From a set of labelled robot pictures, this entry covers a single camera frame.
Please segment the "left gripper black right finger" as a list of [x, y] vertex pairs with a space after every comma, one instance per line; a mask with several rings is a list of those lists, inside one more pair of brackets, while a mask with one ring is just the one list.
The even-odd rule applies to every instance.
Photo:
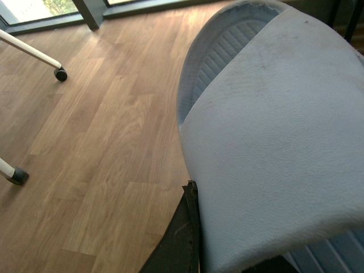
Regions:
[[280, 255], [249, 267], [242, 273], [298, 273], [298, 270]]

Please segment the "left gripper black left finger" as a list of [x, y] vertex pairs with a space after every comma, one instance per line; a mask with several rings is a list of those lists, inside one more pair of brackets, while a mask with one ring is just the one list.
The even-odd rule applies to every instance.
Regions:
[[200, 212], [197, 184], [190, 180], [161, 240], [140, 272], [199, 272]]

